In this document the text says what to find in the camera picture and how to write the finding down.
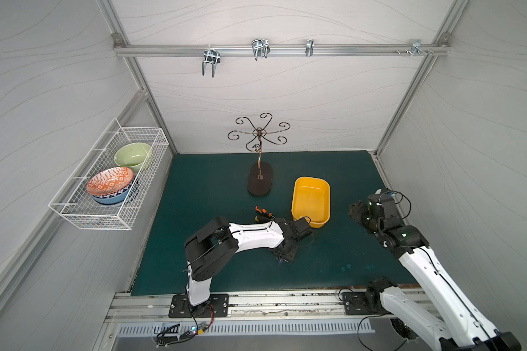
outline green bowl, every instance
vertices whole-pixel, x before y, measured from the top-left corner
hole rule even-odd
[[[146,169],[148,165],[150,165],[150,159],[147,160],[149,151],[150,145],[148,144],[128,144],[115,152],[113,160],[115,161],[115,164],[120,167],[128,167],[132,169],[136,176],[141,168]]]

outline dark green work surface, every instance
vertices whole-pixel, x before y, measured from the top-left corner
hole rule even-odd
[[[291,220],[293,188],[301,176],[330,184],[330,220],[313,230],[314,242],[301,247],[294,262],[279,263],[265,248],[240,252],[213,278],[211,291],[334,288],[366,285],[381,276],[415,283],[390,252],[348,217],[352,203],[383,186],[367,152],[264,153],[262,159],[273,166],[274,179],[270,193],[256,198],[246,188],[255,154],[174,158],[132,295],[182,293],[188,279],[182,272],[185,239],[216,216],[255,223],[259,205]]]

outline yellow tray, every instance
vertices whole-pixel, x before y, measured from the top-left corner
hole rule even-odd
[[[295,181],[293,219],[310,218],[312,228],[320,228],[330,219],[330,184],[320,178],[300,177]]]

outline bowl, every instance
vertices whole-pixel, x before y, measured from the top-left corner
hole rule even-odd
[[[113,167],[93,176],[86,185],[86,191],[92,196],[105,196],[117,193],[130,185],[134,173],[128,167]]]
[[[147,160],[149,152],[150,145],[146,143],[127,144],[115,152],[113,160],[116,165],[128,167],[138,174],[143,166],[147,168],[150,164],[150,159]]]
[[[127,199],[127,203],[132,202],[135,199],[135,196],[138,193],[138,191],[139,191],[139,181],[137,180],[135,182],[135,180],[133,179],[133,182],[131,184],[126,186],[124,189],[122,189],[117,194],[110,194],[110,195],[104,195],[104,196],[93,196],[92,195],[91,198],[104,206],[117,207],[117,206],[121,206],[121,204],[123,204],[123,201],[125,199]]]
[[[93,196],[92,195],[91,197],[92,197],[92,199],[96,200],[100,204],[112,205],[112,204],[115,204],[115,203],[118,203],[118,202],[121,202],[121,201],[125,200],[125,197],[127,196],[127,193],[129,192],[129,189],[131,189],[131,185],[132,184],[133,183],[127,185],[126,187],[124,187],[123,189],[121,189],[120,191],[118,191],[116,193],[103,195],[103,196]]]
[[[320,228],[330,219],[330,184],[320,178],[300,177],[295,181],[291,214],[294,220],[310,218],[310,227]]]

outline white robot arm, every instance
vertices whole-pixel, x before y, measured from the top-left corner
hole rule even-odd
[[[311,232],[305,218],[291,222],[275,218],[250,225],[229,223],[223,217],[212,220],[185,242],[189,304],[195,307],[209,299],[212,277],[235,253],[269,248],[282,259],[292,261],[297,253],[297,242]]]
[[[377,190],[368,204],[351,206],[350,217],[374,235],[414,276],[444,321],[408,299],[383,279],[367,286],[365,307],[384,309],[402,320],[435,351],[518,351],[519,341],[498,328],[472,304],[445,271],[429,243],[414,226],[402,224],[388,189]]]

